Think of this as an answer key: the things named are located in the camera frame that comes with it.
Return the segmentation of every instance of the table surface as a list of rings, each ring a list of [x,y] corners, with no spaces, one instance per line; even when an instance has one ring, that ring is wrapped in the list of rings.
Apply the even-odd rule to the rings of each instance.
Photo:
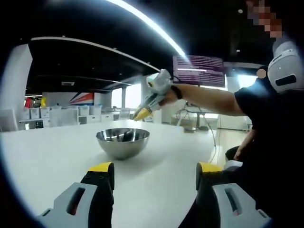
[[[113,161],[95,135],[117,127],[149,131],[146,148],[126,161]],[[113,228],[176,228],[196,197],[196,164],[207,162],[213,149],[212,134],[194,134],[123,120],[2,133],[1,143],[11,182],[34,215],[52,208],[53,200],[90,167],[113,161]]]

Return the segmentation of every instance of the stainless steel bowl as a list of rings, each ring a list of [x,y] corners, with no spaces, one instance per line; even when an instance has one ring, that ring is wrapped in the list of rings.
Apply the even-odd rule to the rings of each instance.
[[[142,151],[150,133],[136,128],[114,128],[98,132],[96,137],[101,148],[111,157],[125,160]]]

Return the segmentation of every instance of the purple screen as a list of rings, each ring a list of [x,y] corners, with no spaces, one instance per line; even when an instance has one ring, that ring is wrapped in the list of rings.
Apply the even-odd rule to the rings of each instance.
[[[173,82],[202,86],[225,87],[223,60],[216,57],[173,57]]]

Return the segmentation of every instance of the yellow object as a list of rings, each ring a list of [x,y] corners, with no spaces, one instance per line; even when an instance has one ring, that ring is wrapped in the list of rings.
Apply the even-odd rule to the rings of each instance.
[[[46,98],[41,98],[41,107],[46,107]]]
[[[93,172],[108,172],[109,166],[112,164],[112,162],[106,162],[106,163],[101,163],[97,166],[93,166],[89,169],[89,171]]]
[[[210,163],[204,163],[204,162],[199,162],[202,172],[218,172],[218,171],[222,171],[222,168],[217,166],[217,165],[213,165]]]
[[[147,116],[151,115],[150,111],[147,110],[146,108],[143,108],[138,114],[137,116],[134,117],[134,120],[142,120],[144,118],[146,118]]]

